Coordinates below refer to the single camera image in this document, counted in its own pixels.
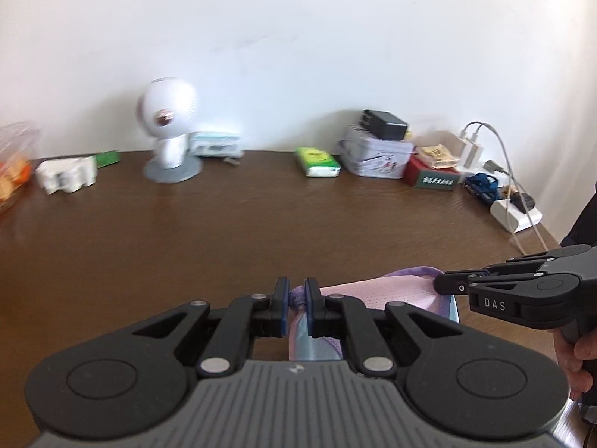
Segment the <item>person's right hand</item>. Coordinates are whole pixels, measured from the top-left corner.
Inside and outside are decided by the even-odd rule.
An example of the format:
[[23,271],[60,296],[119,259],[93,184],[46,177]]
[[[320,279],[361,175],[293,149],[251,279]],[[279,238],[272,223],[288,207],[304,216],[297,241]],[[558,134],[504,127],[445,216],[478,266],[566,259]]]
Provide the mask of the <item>person's right hand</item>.
[[554,329],[551,333],[557,364],[566,374],[569,383],[570,398],[578,401],[594,383],[593,375],[584,368],[584,363],[596,359],[596,331],[584,335],[575,344],[566,340],[561,329]]

